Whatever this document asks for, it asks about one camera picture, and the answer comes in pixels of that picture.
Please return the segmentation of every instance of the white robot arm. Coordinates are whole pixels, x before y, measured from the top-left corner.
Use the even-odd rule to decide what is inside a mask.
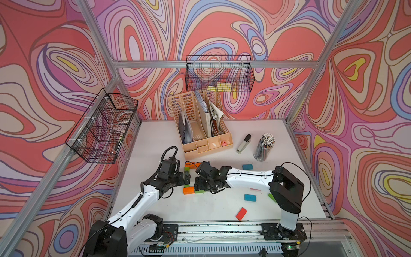
[[[166,152],[173,148],[174,155],[164,160]],[[92,226],[83,257],[126,257],[147,239],[161,241],[163,244],[174,242],[176,238],[173,238],[171,233],[164,232],[163,220],[160,217],[143,215],[170,188],[184,184],[183,174],[178,172],[176,152],[175,146],[168,148],[157,171],[141,183],[141,192],[107,221],[97,221]],[[276,167],[273,171],[243,171],[223,166],[218,170],[210,166],[209,162],[202,162],[196,173],[200,175],[195,178],[196,190],[216,194],[225,188],[246,187],[271,192],[282,208],[279,228],[281,233],[287,234],[296,229],[304,184],[285,168]]]

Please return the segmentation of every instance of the beige desk organizer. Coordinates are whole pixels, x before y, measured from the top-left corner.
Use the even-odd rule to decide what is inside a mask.
[[[212,102],[215,106],[222,110],[221,97],[218,92],[200,91],[200,94],[207,105],[209,105],[209,102]],[[186,111],[193,129],[194,142],[182,145],[186,160],[191,160],[211,153],[217,153],[233,147],[233,138],[231,137],[231,133],[222,119],[220,121],[220,126],[223,129],[224,134],[209,138],[206,137],[203,127],[201,126],[197,100],[193,91],[172,95],[169,97],[169,103],[173,111],[177,132],[178,119],[180,118],[180,111],[182,110]],[[229,142],[230,144],[221,146],[221,142],[223,141]]]

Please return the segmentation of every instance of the colorful swirl backdrop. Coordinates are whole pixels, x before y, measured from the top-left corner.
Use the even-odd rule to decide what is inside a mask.
[[[110,79],[75,0],[0,1],[0,236]],[[79,252],[107,209],[135,130],[116,164],[73,157],[14,256]]]
[[[410,1],[363,1],[293,120],[365,256],[411,256],[410,40]]]
[[[345,0],[100,0],[93,12],[117,60],[185,60],[249,53],[253,60],[317,60]],[[222,94],[227,118],[285,118],[311,69],[255,69],[251,93]],[[119,70],[142,119],[172,119],[167,97],[185,69]]]

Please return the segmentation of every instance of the black wire basket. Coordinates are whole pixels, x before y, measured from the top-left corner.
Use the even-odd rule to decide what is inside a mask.
[[[254,72],[250,55],[186,56],[187,91],[251,92]]]
[[[66,144],[88,163],[115,163],[127,130],[136,114],[138,103],[137,100],[123,94],[104,92],[96,110],[79,136],[70,139],[80,121],[73,128]]]

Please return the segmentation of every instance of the orange block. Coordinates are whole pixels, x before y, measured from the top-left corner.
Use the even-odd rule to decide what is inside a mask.
[[[194,187],[187,187],[182,189],[183,194],[194,194]]]

